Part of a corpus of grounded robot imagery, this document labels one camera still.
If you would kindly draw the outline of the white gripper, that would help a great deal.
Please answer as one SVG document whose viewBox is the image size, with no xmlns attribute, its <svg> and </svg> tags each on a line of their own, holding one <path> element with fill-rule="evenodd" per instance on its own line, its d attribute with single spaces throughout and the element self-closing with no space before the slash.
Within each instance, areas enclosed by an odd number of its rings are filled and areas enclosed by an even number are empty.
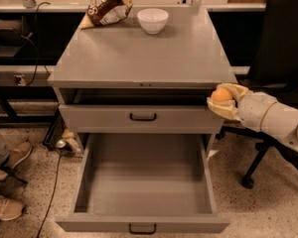
<svg viewBox="0 0 298 238">
<path fill-rule="evenodd" d="M 221 83 L 217 89 L 226 89 L 234 100 L 215 101 L 207 98 L 209 108 L 222 118 L 235 120 L 255 132 L 260 131 L 261 122 L 268 109 L 277 102 L 274 96 L 264 92 L 253 92 L 247 87 L 235 83 Z"/>
</svg>

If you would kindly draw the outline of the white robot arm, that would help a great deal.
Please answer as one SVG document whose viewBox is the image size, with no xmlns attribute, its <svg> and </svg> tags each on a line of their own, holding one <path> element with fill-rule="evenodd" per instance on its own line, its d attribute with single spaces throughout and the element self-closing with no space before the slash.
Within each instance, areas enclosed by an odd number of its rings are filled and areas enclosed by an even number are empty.
<svg viewBox="0 0 298 238">
<path fill-rule="evenodd" d="M 207 98 L 209 108 L 227 120 L 238 121 L 255 132 L 262 132 L 298 152 L 298 109 L 283 104 L 264 92 L 222 83 Z"/>
</svg>

